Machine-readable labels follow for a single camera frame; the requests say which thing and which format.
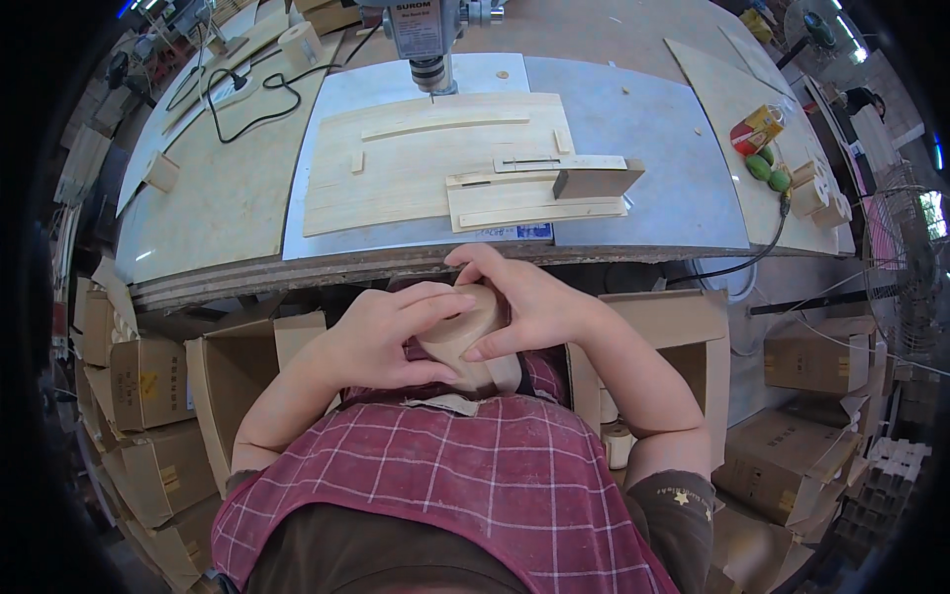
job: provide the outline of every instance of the drill press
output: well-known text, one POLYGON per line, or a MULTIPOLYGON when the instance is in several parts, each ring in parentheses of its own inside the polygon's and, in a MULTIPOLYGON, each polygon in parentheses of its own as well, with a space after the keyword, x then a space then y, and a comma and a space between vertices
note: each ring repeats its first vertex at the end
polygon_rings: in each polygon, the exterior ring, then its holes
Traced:
POLYGON ((452 44, 469 27, 490 27, 504 19, 504 8, 490 0, 356 0, 383 10, 383 31, 396 42, 399 58, 409 60, 412 81, 431 95, 454 95, 452 44))

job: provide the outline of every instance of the workbench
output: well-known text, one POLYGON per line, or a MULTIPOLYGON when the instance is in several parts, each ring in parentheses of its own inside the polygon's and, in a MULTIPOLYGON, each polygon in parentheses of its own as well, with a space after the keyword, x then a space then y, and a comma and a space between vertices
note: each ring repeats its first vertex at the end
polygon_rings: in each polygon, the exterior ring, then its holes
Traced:
MULTIPOLYGON (((497 241, 503 254, 538 264, 661 262, 742 256, 761 249, 750 245, 732 186, 735 177, 702 105, 664 43, 665 38, 680 40, 751 74, 724 31, 761 48, 735 16, 706 0, 613 0, 584 10, 567 0, 515 0, 506 10, 501 25, 473 30, 457 43, 453 60, 461 92, 560 94, 579 154, 637 157, 656 172, 628 192, 630 216, 463 234, 452 234, 448 217, 441 217, 303 238, 303 194, 320 119, 425 96, 411 82, 406 63, 397 61, 392 41, 377 33, 347 67, 326 78, 315 102, 291 116, 306 127, 302 141, 295 141, 293 179, 286 187, 272 188, 266 208, 255 197, 242 197, 234 208, 248 212, 239 219, 243 226, 218 237, 215 221, 197 210, 164 220, 170 215, 162 197, 149 194, 148 188, 129 204, 123 212, 117 272, 132 283, 136 309, 167 312, 219 298, 434 273, 445 270, 442 260, 452 247, 472 240, 497 241), (501 71, 505 77, 497 75, 501 71), (664 133, 677 127, 690 131, 689 140, 663 143, 664 133), (249 244, 257 247, 258 227, 278 223, 284 224, 276 240, 268 232, 265 251, 270 253, 248 256, 249 244)), ((348 30, 335 62, 341 63, 360 39, 348 30)), ((175 144, 188 144, 189 135, 199 131, 207 134, 209 118, 208 113, 199 115, 175 144)), ((252 133, 235 144, 251 142, 252 133)), ((147 142, 144 136, 140 143, 147 142)), ((261 147, 259 166, 268 166, 270 148, 261 147)), ((213 166, 213 158, 206 161, 213 166)), ((239 184, 242 172, 230 173, 231 183, 239 184)), ((228 175, 218 176, 218 195, 208 200, 227 202, 238 191, 228 183, 228 175)), ((838 229, 840 253, 853 253, 847 226, 838 229)), ((781 247, 774 254, 815 255, 781 247)))

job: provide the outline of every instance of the person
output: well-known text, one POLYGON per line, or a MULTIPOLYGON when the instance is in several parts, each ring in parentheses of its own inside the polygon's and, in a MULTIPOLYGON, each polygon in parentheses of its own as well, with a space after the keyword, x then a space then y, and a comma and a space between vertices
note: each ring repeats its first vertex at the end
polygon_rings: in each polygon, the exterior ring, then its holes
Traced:
POLYGON ((845 91, 845 110, 847 115, 854 116, 861 111, 865 105, 874 105, 881 121, 884 121, 884 114, 887 107, 884 105, 884 99, 877 93, 872 93, 866 86, 856 86, 845 91))
POLYGON ((360 294, 240 424, 211 534, 226 591, 701 592, 711 446, 682 376, 599 299, 530 263, 486 244, 445 262, 464 265, 456 286, 482 282, 510 307, 463 360, 517 353, 527 381, 472 416, 404 406, 453 392, 454 372, 411 338, 474 301, 437 282, 360 294), (545 359, 567 342, 637 438, 623 491, 545 359))

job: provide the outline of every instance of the sleeve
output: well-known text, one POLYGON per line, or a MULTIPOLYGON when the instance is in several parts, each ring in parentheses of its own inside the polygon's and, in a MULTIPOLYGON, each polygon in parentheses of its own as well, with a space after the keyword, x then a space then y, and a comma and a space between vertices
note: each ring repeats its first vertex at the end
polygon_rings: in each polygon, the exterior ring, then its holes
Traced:
POLYGON ((713 555, 713 484, 666 470, 630 487, 631 516, 682 594, 702 594, 713 555))
POLYGON ((227 482, 224 484, 224 496, 227 497, 231 495, 231 493, 240 487, 244 481, 248 480, 258 472, 259 470, 239 470, 238 472, 235 472, 229 476, 227 482))

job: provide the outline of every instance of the fingernail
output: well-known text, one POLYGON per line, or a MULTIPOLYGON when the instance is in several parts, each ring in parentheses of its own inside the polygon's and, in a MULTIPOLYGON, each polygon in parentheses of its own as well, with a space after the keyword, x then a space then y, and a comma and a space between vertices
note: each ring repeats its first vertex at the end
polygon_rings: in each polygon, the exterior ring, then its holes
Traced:
POLYGON ((479 361, 484 361, 485 358, 482 356, 482 352, 478 349, 468 349, 462 353, 462 360, 467 361, 468 363, 477 363, 479 361))

